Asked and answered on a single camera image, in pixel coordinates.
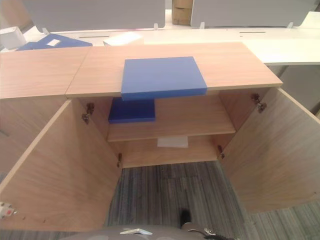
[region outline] striped carpet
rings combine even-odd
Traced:
[[[247,214],[219,162],[127,168],[122,171],[105,226],[179,225],[179,211],[241,240],[320,240],[320,202]],[[58,240],[72,232],[1,230],[0,240]]]

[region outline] black shoe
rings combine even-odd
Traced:
[[[180,227],[185,223],[191,223],[191,214],[188,209],[182,209],[180,212]]]

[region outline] white box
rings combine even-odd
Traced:
[[[103,40],[103,45],[121,46],[121,45],[143,45],[143,37],[135,32],[129,31],[116,36],[111,36]]]
[[[0,30],[0,43],[6,49],[16,49],[27,43],[24,35],[17,26]]]

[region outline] blue panel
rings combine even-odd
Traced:
[[[109,123],[153,122],[156,120],[155,100],[123,101],[114,97],[109,114]]]
[[[25,45],[23,45],[23,46],[19,47],[18,49],[16,49],[16,51],[32,50],[32,49],[34,49],[34,44],[35,43],[36,42],[34,42],[34,41],[30,41],[30,42],[26,43]]]
[[[59,40],[56,45],[50,46],[47,45],[52,40]],[[61,36],[57,34],[49,34],[48,36],[42,38],[38,42],[28,42],[24,46],[21,46],[17,51],[23,50],[33,50],[33,49],[57,49],[57,48],[71,48],[71,47],[90,47],[92,43],[86,41],[80,41],[66,36]]]
[[[207,85],[192,56],[127,59],[123,100],[205,95]]]

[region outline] metal hinge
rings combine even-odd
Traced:
[[[86,104],[86,113],[82,114],[81,118],[86,123],[89,124],[89,116],[94,113],[95,104],[93,102],[89,102]]]
[[[121,161],[122,161],[122,153],[119,153],[119,154],[118,154],[118,162],[116,163],[116,166],[117,166],[118,168],[120,167]]]
[[[252,94],[251,100],[257,106],[259,113],[262,113],[267,108],[267,104],[265,102],[260,102],[260,95],[258,93]]]
[[[0,202],[0,219],[10,217],[17,214],[17,211],[12,207],[10,203]]]
[[[219,154],[220,154],[221,158],[224,159],[225,158],[225,153],[222,150],[222,146],[221,145],[218,145],[218,151],[219,151]]]

